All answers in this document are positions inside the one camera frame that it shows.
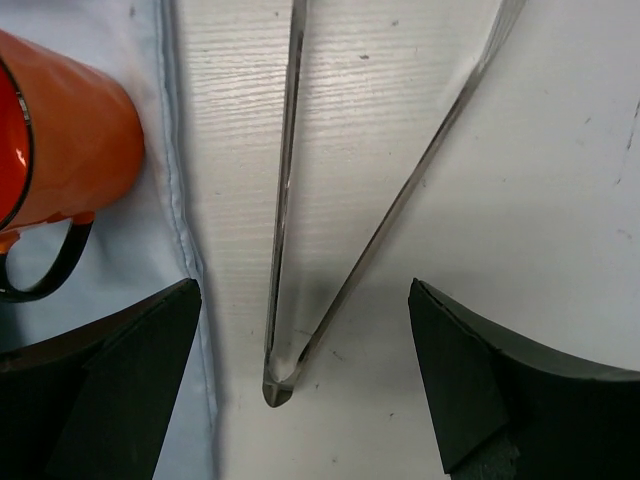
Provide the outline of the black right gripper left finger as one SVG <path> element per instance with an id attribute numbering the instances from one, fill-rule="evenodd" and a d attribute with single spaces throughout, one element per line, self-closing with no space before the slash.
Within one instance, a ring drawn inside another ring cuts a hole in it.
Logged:
<path id="1" fill-rule="evenodd" d="M 150 479 L 202 305 L 183 279 L 1 355 L 4 479 Z"/>

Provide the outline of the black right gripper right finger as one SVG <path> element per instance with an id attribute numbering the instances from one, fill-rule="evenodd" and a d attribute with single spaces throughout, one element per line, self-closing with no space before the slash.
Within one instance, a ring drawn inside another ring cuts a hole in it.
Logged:
<path id="1" fill-rule="evenodd" d="M 529 339 L 421 280 L 408 298 L 452 479 L 635 479 L 639 375 Z"/>

